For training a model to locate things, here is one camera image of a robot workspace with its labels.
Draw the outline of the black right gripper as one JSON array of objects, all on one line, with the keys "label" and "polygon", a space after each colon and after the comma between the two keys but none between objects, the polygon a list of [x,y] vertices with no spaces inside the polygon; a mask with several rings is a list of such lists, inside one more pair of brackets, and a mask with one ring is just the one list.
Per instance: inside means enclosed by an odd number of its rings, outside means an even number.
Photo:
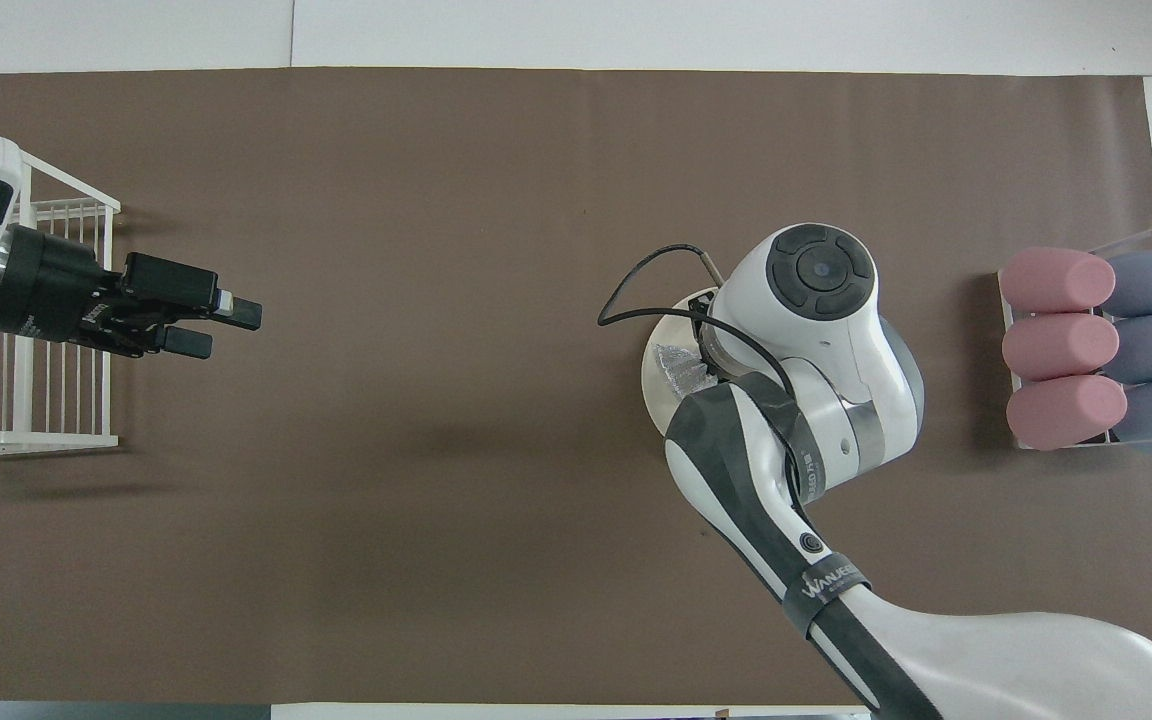
[{"label": "black right gripper", "polygon": [[[714,300],[717,300],[717,288],[710,288],[708,291],[699,293],[698,296],[687,301],[685,309],[695,314],[708,316]],[[687,323],[690,323],[694,348],[690,350],[692,359],[687,361],[685,365],[685,386],[712,387],[718,382],[726,382],[728,370],[722,364],[723,353],[722,347],[717,343],[717,331],[703,319],[691,318]]]}]

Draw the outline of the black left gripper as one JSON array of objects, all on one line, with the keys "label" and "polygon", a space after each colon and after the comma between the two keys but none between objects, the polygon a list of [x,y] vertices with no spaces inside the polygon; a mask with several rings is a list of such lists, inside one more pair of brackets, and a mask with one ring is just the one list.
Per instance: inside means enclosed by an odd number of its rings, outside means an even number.
[{"label": "black left gripper", "polygon": [[84,346],[124,357],[175,354],[210,359],[210,334],[180,328],[182,320],[214,319],[247,331],[262,328],[262,304],[220,290],[218,273],[131,252],[122,273],[108,272],[84,314]]}]

